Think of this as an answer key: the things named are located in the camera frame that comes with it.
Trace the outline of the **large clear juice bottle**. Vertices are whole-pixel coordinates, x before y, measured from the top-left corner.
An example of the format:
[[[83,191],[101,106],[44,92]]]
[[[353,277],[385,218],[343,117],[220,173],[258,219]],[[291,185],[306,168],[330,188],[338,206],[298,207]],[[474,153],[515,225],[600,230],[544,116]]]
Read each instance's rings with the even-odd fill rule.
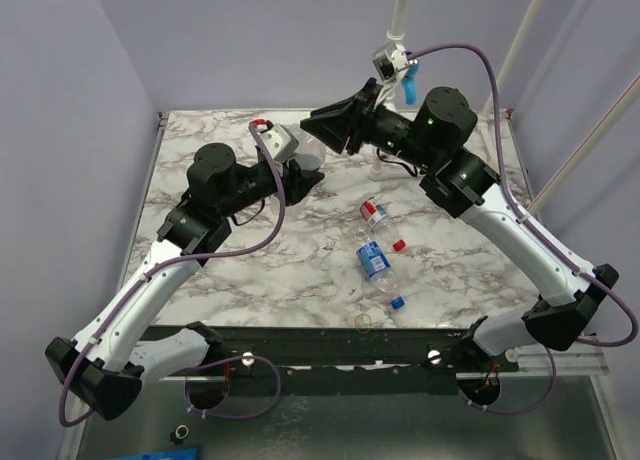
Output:
[[[304,216],[308,196],[319,182],[326,147],[298,127],[276,124],[270,133],[279,134],[292,142],[286,147],[282,162],[277,165],[285,189],[285,219],[295,221]]]

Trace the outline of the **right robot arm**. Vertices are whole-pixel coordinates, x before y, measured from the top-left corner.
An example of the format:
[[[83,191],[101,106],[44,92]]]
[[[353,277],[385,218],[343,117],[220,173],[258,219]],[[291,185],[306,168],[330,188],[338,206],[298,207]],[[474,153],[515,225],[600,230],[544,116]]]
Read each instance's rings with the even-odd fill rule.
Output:
[[[532,306],[476,321],[459,350],[462,364],[480,372],[506,350],[534,343],[567,350],[618,272],[570,254],[535,219],[518,219],[499,174],[464,146],[477,116],[457,89],[430,90],[412,120],[378,104],[381,95],[369,79],[353,96],[312,111],[300,127],[338,154],[368,144],[417,167],[426,196],[490,240],[539,292]]]

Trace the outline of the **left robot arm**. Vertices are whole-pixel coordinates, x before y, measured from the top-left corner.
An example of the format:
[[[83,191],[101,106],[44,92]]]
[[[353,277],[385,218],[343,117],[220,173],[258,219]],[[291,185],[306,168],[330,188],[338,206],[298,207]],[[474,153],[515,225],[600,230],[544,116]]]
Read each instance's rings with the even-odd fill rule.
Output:
[[[150,383],[181,371],[214,373],[231,351],[200,322],[155,341],[142,336],[173,294],[231,235],[235,216],[275,195],[301,202],[324,175],[321,159],[295,153],[283,162],[237,162],[223,143],[201,147],[187,170],[188,188],[166,216],[136,272],[105,309],[73,338],[54,338],[45,356],[64,393],[105,420],[122,415]]]

